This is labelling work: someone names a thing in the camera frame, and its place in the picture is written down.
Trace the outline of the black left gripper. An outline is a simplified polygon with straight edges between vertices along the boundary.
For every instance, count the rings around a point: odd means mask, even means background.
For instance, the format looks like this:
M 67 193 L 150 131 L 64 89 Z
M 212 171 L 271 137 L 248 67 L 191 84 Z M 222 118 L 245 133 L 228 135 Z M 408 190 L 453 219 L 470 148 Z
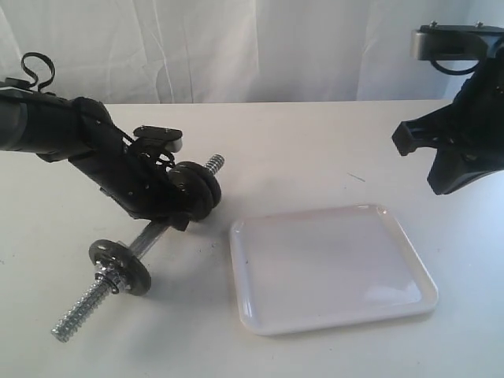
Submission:
M 105 181 L 100 190 L 135 219 L 154 220 L 185 232 L 190 214 L 185 194 L 169 179 L 166 164 L 157 164 L 160 147 L 120 145 L 100 150 Z

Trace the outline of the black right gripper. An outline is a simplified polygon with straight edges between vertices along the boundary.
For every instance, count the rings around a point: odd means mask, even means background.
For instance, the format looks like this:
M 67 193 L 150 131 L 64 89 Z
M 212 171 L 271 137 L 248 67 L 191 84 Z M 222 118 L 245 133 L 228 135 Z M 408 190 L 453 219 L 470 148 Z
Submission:
M 432 148 L 427 182 L 448 195 L 503 170 L 503 52 L 480 63 L 452 105 L 402 121 L 391 137 L 403 157 Z

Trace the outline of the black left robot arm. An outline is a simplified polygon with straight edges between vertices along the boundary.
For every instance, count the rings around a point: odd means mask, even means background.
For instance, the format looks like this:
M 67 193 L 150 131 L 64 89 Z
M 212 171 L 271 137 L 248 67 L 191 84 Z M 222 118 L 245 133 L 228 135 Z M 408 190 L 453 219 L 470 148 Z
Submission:
M 141 126 L 129 136 L 101 102 L 65 100 L 14 87 L 1 90 L 1 148 L 68 161 L 134 219 L 187 228 L 191 204 L 170 179 L 177 129 Z

